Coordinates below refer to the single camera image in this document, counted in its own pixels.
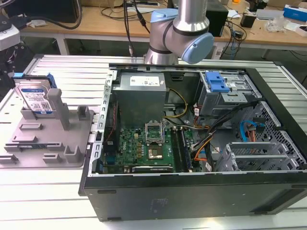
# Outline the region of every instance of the blue cable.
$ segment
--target blue cable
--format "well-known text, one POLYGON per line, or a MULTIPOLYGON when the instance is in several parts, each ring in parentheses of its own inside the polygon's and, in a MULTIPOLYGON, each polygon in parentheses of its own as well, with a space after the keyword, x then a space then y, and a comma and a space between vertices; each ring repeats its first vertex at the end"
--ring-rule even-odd
POLYGON ((253 122, 253 121, 248 121, 248 120, 246 120, 246 121, 241 121, 241 123, 240 123, 240 133, 241 133, 241 137, 242 137, 242 139, 243 139, 243 141, 244 142, 247 142, 248 141, 248 139, 246 138, 246 136, 245 136, 245 132, 244 132, 244 124, 245 123, 250 123, 250 124, 252 124, 254 127, 257 127, 257 126, 261 126, 261 127, 264 127, 264 124, 263 123, 255 123, 255 122, 253 122))

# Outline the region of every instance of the black box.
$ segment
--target black box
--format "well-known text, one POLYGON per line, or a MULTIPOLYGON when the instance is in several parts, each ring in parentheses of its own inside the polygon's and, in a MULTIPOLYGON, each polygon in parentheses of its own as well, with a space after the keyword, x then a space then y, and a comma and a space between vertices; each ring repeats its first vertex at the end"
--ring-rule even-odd
POLYGON ((210 21, 209 33, 214 37, 222 36, 225 22, 228 16, 228 10, 219 0, 208 0, 207 18, 210 21))
POLYGON ((9 17, 25 13, 62 23, 75 23, 79 17, 77 0, 16 0, 5 11, 9 17))
POLYGON ((255 20, 256 16, 244 14, 240 24, 242 27, 251 28, 253 27, 255 20))

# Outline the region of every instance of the wooden desk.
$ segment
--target wooden desk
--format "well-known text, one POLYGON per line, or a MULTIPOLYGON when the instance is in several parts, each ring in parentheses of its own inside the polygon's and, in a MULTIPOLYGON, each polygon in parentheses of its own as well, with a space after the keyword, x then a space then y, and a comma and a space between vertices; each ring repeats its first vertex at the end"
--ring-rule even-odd
MULTIPOLYGON (((245 8, 249 4, 246 1, 241 1, 240 4, 232 3, 229 1, 228 7, 236 10, 239 13, 243 13, 245 8)), ((277 7, 266 7, 267 10, 282 10, 282 8, 277 7)), ((241 18, 232 19, 232 22, 240 25, 241 18)), ((241 44, 241 47, 248 48, 263 48, 263 49, 283 49, 283 50, 307 50, 307 38, 298 35, 297 33, 286 30, 283 32, 269 32, 265 29, 266 21, 255 20, 252 28, 244 28, 247 32, 246 40, 241 44)), ((230 31, 228 28, 225 28, 223 31, 223 36, 227 39, 230 39, 230 31)), ((262 56, 263 58, 268 54, 266 51, 262 56)))
MULTIPOLYGON (((244 12, 244 9, 249 4, 241 1, 240 4, 234 4, 229 1, 228 6, 239 13, 244 12)), ((111 10, 106 10, 105 13, 111 13, 111 10)), ((122 17, 121 13, 112 13, 113 17, 122 17)), ((151 13, 144 14, 144 18, 150 21, 151 13)), ((234 23, 240 24, 240 19, 233 19, 234 23)), ((241 47, 262 48, 262 49, 284 49, 284 50, 307 50, 307 38, 301 37, 292 31, 286 33, 270 33, 264 28, 264 21, 256 20, 251 29, 245 28, 248 36, 241 44, 241 47)), ((130 35, 132 41, 149 42, 149 34, 138 20, 130 21, 130 35)), ((83 7, 83 20, 81 25, 75 30, 66 30, 59 26, 48 23, 47 26, 32 28, 28 27, 22 30, 23 36, 35 37, 52 37, 58 42, 60 53, 68 55, 69 51, 65 39, 90 39, 90 40, 115 40, 127 41, 126 30, 123 21, 116 21, 105 16, 102 16, 98 7, 83 7)), ((222 50, 227 45, 230 39, 230 32, 225 28, 221 37, 215 38, 215 49, 213 59, 219 59, 222 50)))

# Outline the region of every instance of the yellow wire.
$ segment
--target yellow wire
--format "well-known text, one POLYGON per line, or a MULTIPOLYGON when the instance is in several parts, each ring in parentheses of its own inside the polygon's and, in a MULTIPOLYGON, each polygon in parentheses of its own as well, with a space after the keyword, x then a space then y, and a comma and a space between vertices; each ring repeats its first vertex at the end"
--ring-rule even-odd
POLYGON ((182 96, 180 93, 178 93, 176 90, 174 90, 174 89, 169 89, 169 90, 175 92, 175 93, 184 101, 185 109, 184 109, 184 111, 183 111, 181 114, 174 115, 174 116, 163 116, 163 118, 180 118, 180 117, 182 117, 184 114, 186 114, 186 112, 187 112, 187 110, 188 110, 188 103, 187 103, 187 101, 183 98, 183 96, 182 96))

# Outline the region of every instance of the slotted metal worktable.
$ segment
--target slotted metal worktable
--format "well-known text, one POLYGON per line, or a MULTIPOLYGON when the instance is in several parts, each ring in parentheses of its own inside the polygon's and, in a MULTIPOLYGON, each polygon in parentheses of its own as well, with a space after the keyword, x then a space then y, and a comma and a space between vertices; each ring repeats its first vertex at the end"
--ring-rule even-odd
MULTIPOLYGON (((95 111, 91 129, 94 132, 109 63, 131 62, 142 63, 142 59, 46 55, 34 59, 25 73, 50 72, 69 108, 85 104, 95 111)), ((307 133, 307 91, 284 67, 273 62, 228 60, 206 60, 199 65, 256 68, 307 133)), ((5 152, 3 146, 20 121, 21 107, 22 100, 13 90, 0 103, 0 152, 5 152)), ((94 134, 90 134, 88 148, 93 140, 94 134)), ((0 170, 0 229, 307 229, 307 198, 275 216, 101 223, 88 198, 78 195, 81 174, 82 168, 0 170)))

